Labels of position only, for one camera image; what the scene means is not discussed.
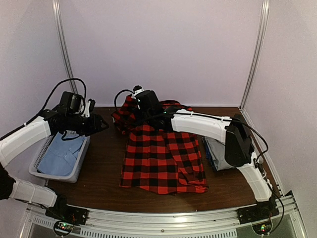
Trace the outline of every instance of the gray basket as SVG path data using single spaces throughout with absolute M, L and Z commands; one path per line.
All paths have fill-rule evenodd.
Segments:
M 73 136 L 78 135 L 74 131 L 68 131 L 67 133 L 71 134 Z M 81 166 L 83 165 L 84 158 L 85 158 L 85 155 L 86 155 L 89 143 L 90 143 L 90 136 L 85 137 L 84 143 L 81 146 L 80 151 L 78 153 L 78 158 L 76 160 L 74 169 L 71 172 L 71 174 L 68 176 L 46 175 L 46 174 L 42 174 L 42 173 L 37 172 L 37 168 L 38 168 L 43 156 L 45 155 L 46 150 L 48 149 L 49 145 L 51 144 L 53 138 L 54 137 L 51 135 L 46 139 L 44 145 L 41 147 L 37 156 L 33 159 L 32 163 L 30 164 L 29 173 L 34 175 L 34 176 L 45 178 L 45 179 L 51 179 L 51 180 L 63 181 L 63 182 L 71 182 L 71 183 L 77 182 L 78 177 L 79 177 L 79 173 L 80 173 L 80 169 L 81 169 Z

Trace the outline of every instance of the metal pole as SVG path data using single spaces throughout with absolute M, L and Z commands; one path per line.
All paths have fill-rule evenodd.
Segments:
M 258 38 L 257 38 L 256 48 L 254 51 L 253 60 L 252 60 L 252 64 L 251 64 L 251 68 L 250 68 L 250 72 L 248 76 L 247 85 L 246 85 L 243 98 L 241 101 L 241 105 L 240 105 L 241 110 L 244 110 L 244 107 L 249 97 L 251 86 L 256 74 L 257 66 L 260 59 L 261 48 L 263 46 L 263 41 L 264 41 L 267 22 L 268 22 L 268 13 L 269 13 L 269 0 L 263 0 Z
M 67 73 L 68 78 L 74 78 L 73 70 L 71 68 L 71 64 L 70 64 L 70 60 L 69 60 L 69 56 L 68 56 L 68 51 L 67 51 L 67 46 L 66 46 L 64 29 L 63 29 L 60 8 L 59 8 L 59 0 L 53 0 L 53 12 L 54 12 L 55 23 L 56 23 L 56 27 L 57 27 L 57 34 L 58 34 L 58 38 L 59 38 L 59 44 L 60 44 L 61 53 L 63 56 L 63 61 L 64 61 L 66 73 Z M 78 90 L 77 90 L 75 81 L 71 80 L 69 82 L 69 84 L 70 84 L 71 91 L 73 93 L 78 94 Z

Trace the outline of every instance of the light blue shirt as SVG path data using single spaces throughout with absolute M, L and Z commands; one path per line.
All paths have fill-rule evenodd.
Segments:
M 49 145 L 43 156 L 38 170 L 46 175 L 68 176 L 73 171 L 80 148 L 85 140 L 80 136 L 73 140 L 63 141 L 62 134 L 58 133 Z

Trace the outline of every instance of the folded clothing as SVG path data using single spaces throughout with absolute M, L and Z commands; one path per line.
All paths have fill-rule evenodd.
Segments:
M 58 133 L 46 150 L 38 165 L 38 171 L 46 175 L 68 176 L 74 169 L 80 148 L 85 140 L 79 136 L 72 140 L 62 140 Z
M 164 108 L 177 101 L 161 102 Z M 137 186 L 157 194 L 204 193 L 207 181 L 197 136 L 185 132 L 155 130 L 146 122 L 132 123 L 139 116 L 135 99 L 127 96 L 121 109 L 112 114 L 115 126 L 129 133 L 121 171 L 121 187 Z
M 207 159 L 215 171 L 234 168 L 224 158 L 225 145 L 223 143 L 206 136 L 203 137 L 203 142 L 206 146 Z

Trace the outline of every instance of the white arm segment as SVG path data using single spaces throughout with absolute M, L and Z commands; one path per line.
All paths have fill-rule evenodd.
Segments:
M 14 178 L 13 191 L 10 198 L 28 201 L 29 203 L 38 203 L 47 207 L 53 207 L 57 195 L 47 187 L 39 186 L 27 181 Z
M 193 112 L 187 111 L 185 109 L 178 110 L 177 113 L 192 114 Z M 217 117 L 212 116 L 217 119 L 212 119 L 208 117 L 195 116 L 195 115 L 178 115 L 175 114 L 174 118 L 171 119 L 172 127 L 174 131 L 178 132 L 189 132 L 193 134 L 203 135 L 216 139 L 222 143 L 226 142 L 226 129 L 225 126 L 230 124 L 230 117 Z M 252 162 L 250 164 L 245 164 L 237 169 L 243 174 L 248 184 L 250 185 L 255 199 L 258 202 L 268 201 L 272 195 L 271 190 L 268 188 L 265 179 L 263 178 L 259 169 L 254 165 L 253 159 L 257 158 L 255 152 L 252 153 Z
M 49 123 L 43 120 L 43 117 L 37 117 L 30 124 L 0 141 L 0 163 L 6 167 L 21 152 L 49 135 Z
M 178 110 L 177 113 L 192 114 L 193 112 L 185 109 Z M 225 127 L 230 124 L 230 117 L 217 117 L 217 119 L 208 117 L 201 117 L 195 115 L 178 115 L 175 114 L 172 118 L 172 127 L 174 131 L 189 132 L 197 135 L 207 136 L 216 139 L 222 143 L 226 142 L 226 129 Z
M 254 165 L 254 159 L 257 158 L 255 152 L 252 153 L 251 159 L 252 162 L 250 164 L 245 164 L 241 167 L 237 167 L 237 169 L 243 174 L 244 178 L 247 180 L 248 184 L 250 185 L 254 197 L 258 202 L 265 202 L 268 201 L 269 198 L 272 196 L 271 190 L 268 188 L 268 185 L 272 187 L 269 179 L 267 183 L 263 178 L 260 170 L 258 170 Z

